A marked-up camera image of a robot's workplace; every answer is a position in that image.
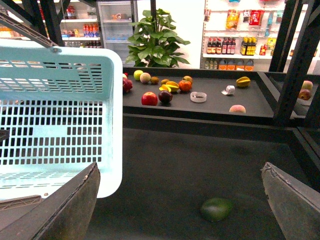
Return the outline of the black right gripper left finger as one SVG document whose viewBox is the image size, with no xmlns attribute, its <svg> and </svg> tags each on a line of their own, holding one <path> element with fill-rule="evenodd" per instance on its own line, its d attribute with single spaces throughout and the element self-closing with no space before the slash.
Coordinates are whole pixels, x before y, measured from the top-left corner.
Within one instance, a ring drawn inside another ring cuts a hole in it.
<svg viewBox="0 0 320 240">
<path fill-rule="evenodd" d="M 83 240 L 100 185 L 97 163 L 92 163 L 39 203 L 1 210 L 2 240 Z"/>
</svg>

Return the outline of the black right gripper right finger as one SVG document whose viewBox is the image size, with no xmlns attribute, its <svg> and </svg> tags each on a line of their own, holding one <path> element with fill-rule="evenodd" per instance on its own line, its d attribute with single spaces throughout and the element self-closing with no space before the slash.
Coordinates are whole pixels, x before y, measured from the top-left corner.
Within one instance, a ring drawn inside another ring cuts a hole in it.
<svg viewBox="0 0 320 240">
<path fill-rule="evenodd" d="M 320 193 L 270 162 L 261 170 L 264 192 L 287 240 L 320 238 Z"/>
</svg>

